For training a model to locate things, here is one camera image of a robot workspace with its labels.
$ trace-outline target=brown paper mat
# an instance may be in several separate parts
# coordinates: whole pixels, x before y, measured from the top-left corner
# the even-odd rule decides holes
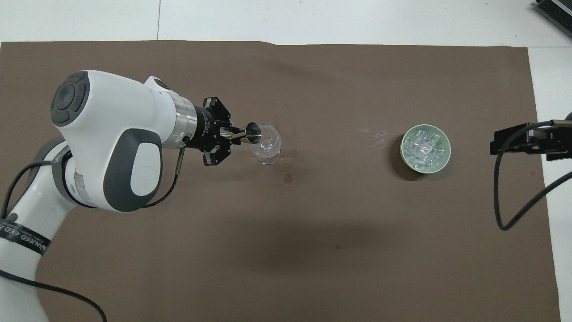
[[[154,75],[195,104],[218,96],[235,124],[271,123],[283,136],[273,166],[248,147],[217,167],[188,151],[161,205],[70,213],[37,279],[90,297],[109,321],[559,319],[546,202],[509,232],[492,208],[493,132],[536,120],[526,49],[3,43],[2,189],[58,135],[51,97],[81,69]],[[452,142],[434,175],[399,157],[420,123]],[[159,194],[176,160],[165,155]],[[543,180],[540,157],[505,160],[508,217]],[[97,321],[77,300],[39,295],[53,321]]]

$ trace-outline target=clear glass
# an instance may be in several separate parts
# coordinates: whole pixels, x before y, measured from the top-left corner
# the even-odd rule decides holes
[[[273,164],[280,157],[282,140],[278,131],[270,124],[260,124],[261,138],[257,144],[252,144],[252,153],[262,164]]]

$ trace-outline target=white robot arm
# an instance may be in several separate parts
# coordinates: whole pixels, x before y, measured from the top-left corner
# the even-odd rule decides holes
[[[234,127],[218,98],[195,106],[153,76],[142,84],[80,71],[56,90],[50,116],[63,137],[40,150],[24,193],[10,211],[6,198],[2,209],[0,322],[47,321],[35,288],[13,276],[34,281],[41,256],[71,209],[145,207],[161,182],[163,148],[199,149],[203,163],[215,166],[232,145],[260,140],[258,125]]]

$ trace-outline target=cable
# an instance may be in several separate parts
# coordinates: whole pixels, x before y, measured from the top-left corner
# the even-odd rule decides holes
[[[49,166],[51,165],[51,161],[36,161],[36,162],[32,162],[30,164],[28,164],[26,167],[24,167],[16,176],[16,178],[14,178],[14,180],[12,181],[12,183],[10,184],[10,187],[8,188],[8,191],[6,192],[6,196],[4,197],[4,203],[2,204],[2,216],[0,218],[2,219],[6,219],[6,217],[8,216],[7,212],[8,212],[8,203],[10,202],[10,196],[12,196],[12,192],[14,191],[14,188],[16,187],[16,184],[18,183],[18,181],[20,180],[20,178],[22,178],[22,176],[26,173],[26,171],[33,169],[35,167],[40,167],[40,166]]]
[[[173,192],[173,190],[177,186],[178,175],[179,175],[179,173],[181,173],[181,164],[182,164],[182,159],[184,156],[185,156],[185,148],[179,149],[179,155],[177,158],[177,166],[175,167],[175,176],[173,177],[173,183],[171,184],[171,188],[169,188],[169,191],[167,191],[167,193],[163,197],[161,197],[159,200],[152,202],[152,203],[148,203],[147,205],[145,205],[141,208],[153,207],[153,206],[163,202],[163,200],[167,199],[167,197]]]
[[[572,171],[571,171],[571,172],[565,174],[564,176],[558,178],[553,183],[550,183],[548,186],[546,186],[544,189],[542,189],[539,193],[537,193],[534,197],[532,197],[522,207],[522,209],[520,209],[518,211],[518,213],[509,221],[509,223],[507,225],[503,225],[502,219],[501,219],[501,211],[499,209],[499,170],[501,167],[502,155],[506,152],[509,145],[518,136],[521,136],[524,133],[526,133],[527,131],[534,129],[534,128],[539,128],[539,127],[543,127],[543,126],[552,126],[552,125],[554,125],[554,121],[544,121],[544,122],[539,122],[539,123],[528,125],[527,127],[524,127],[522,129],[518,130],[517,132],[514,132],[511,136],[509,136],[508,139],[506,139],[506,141],[500,147],[499,153],[496,156],[492,190],[493,190],[493,194],[494,194],[496,224],[499,226],[499,228],[501,230],[506,231],[506,230],[510,229],[511,227],[513,227],[514,224],[516,224],[522,218],[522,216],[524,216],[524,214],[526,214],[526,212],[528,210],[530,210],[530,208],[532,208],[532,206],[534,206],[540,199],[542,199],[542,197],[544,197],[547,193],[552,191],[554,188],[558,187],[560,184],[563,184],[568,179],[572,178]]]
[[[147,205],[141,207],[141,208],[149,208],[149,207],[153,207],[161,202],[163,202],[163,200],[167,199],[167,197],[173,192],[173,190],[175,189],[175,187],[177,186],[177,179],[178,179],[178,175],[176,174],[173,178],[173,183],[171,184],[171,188],[169,189],[169,191],[167,191],[167,193],[161,197],[159,200],[152,202],[152,203],[148,203]]]
[[[16,176],[16,178],[14,178],[14,180],[12,181],[12,183],[10,184],[10,187],[8,188],[8,191],[6,193],[6,196],[4,198],[4,203],[2,204],[2,219],[6,219],[7,216],[7,212],[8,212],[8,203],[10,202],[10,197],[12,195],[12,192],[14,191],[14,188],[16,186],[16,184],[18,183],[18,181],[22,178],[22,176],[26,173],[26,171],[33,169],[35,167],[41,167],[41,166],[49,166],[51,165],[51,161],[36,161],[36,162],[32,162],[30,164],[28,164],[26,167],[24,167]],[[84,302],[86,302],[87,304],[93,306],[93,308],[95,308],[97,310],[97,312],[101,315],[101,319],[103,320],[103,322],[107,322],[107,317],[105,316],[104,311],[101,309],[101,307],[99,305],[97,305],[97,303],[95,303],[94,301],[91,301],[90,299],[88,299],[87,297],[78,294],[76,292],[72,292],[70,290],[64,289],[64,288],[59,288],[56,286],[52,286],[52,285],[48,285],[48,284],[44,284],[44,283],[40,283],[40,282],[36,282],[36,281],[32,281],[32,280],[27,280],[25,278],[22,278],[20,276],[16,276],[13,274],[10,274],[8,272],[5,272],[3,270],[0,270],[0,276],[7,278],[9,280],[13,280],[16,282],[20,282],[26,285],[30,285],[30,286],[34,286],[37,288],[42,288],[42,289],[47,289],[53,292],[58,292],[58,293],[62,293],[65,295],[69,295],[71,297],[74,297],[76,299],[82,300]]]
[[[95,308],[97,310],[97,312],[100,314],[101,320],[103,322],[107,322],[107,317],[105,316],[104,310],[102,310],[101,307],[99,305],[97,305],[97,303],[95,303],[94,301],[91,301],[90,299],[88,299],[87,297],[85,297],[81,294],[78,294],[76,292],[72,292],[72,291],[64,289],[64,288],[59,288],[56,286],[51,286],[48,284],[27,280],[25,278],[22,278],[22,277],[19,277],[16,275],[12,275],[8,272],[4,272],[3,270],[0,270],[0,276],[2,276],[4,278],[8,278],[9,280],[20,282],[22,284],[30,285],[30,286],[37,287],[37,288],[47,289],[47,290],[50,290],[53,292],[58,292],[58,293],[62,293],[65,295],[69,295],[69,296],[74,297],[78,300],[82,300],[82,301],[86,302],[87,304],[93,306],[93,308]]]

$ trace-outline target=white table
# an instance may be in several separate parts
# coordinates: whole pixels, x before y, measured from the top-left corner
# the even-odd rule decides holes
[[[538,120],[563,119],[572,112],[572,38],[536,13],[533,3],[2,0],[0,41],[256,40],[528,47]],[[542,166],[549,184],[572,169],[572,160],[543,160]],[[571,197],[572,182],[547,196],[562,321],[572,321],[572,211],[566,206]]]

